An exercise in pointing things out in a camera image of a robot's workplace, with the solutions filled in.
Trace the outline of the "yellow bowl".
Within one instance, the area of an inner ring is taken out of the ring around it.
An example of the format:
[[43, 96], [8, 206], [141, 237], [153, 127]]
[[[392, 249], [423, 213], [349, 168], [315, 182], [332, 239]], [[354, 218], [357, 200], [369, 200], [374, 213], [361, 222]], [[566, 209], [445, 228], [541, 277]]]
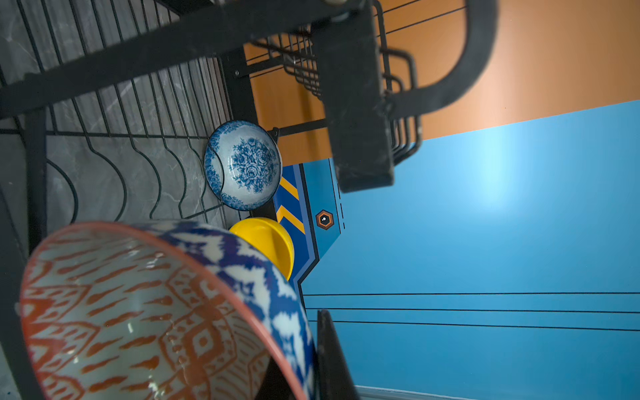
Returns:
[[295, 264], [293, 240], [287, 230], [269, 218], [246, 218], [235, 223], [230, 232], [244, 239], [266, 256], [290, 280]]

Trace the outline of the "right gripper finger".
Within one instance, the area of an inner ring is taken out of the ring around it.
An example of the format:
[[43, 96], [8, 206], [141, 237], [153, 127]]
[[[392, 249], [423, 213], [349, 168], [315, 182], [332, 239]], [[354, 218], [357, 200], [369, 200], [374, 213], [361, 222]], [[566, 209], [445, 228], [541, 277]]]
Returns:
[[323, 400], [359, 400], [343, 354], [338, 333], [328, 310], [318, 311], [319, 393]]

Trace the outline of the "orange patterned bowl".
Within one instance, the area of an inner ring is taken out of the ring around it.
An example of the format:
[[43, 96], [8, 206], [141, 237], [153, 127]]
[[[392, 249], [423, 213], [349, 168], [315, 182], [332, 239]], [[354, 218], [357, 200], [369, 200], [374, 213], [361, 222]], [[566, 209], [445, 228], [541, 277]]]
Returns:
[[19, 305], [47, 399], [255, 399], [271, 378], [288, 397], [318, 396], [294, 288], [205, 223], [66, 226], [31, 254]]

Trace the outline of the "blue floral bowl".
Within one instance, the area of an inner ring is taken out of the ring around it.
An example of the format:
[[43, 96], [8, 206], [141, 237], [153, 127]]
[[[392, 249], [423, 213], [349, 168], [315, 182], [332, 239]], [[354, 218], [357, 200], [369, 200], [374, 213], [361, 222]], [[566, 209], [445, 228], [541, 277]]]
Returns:
[[221, 203], [248, 212], [273, 198], [283, 162], [267, 131], [239, 120], [226, 122], [211, 134], [203, 168], [209, 188]]

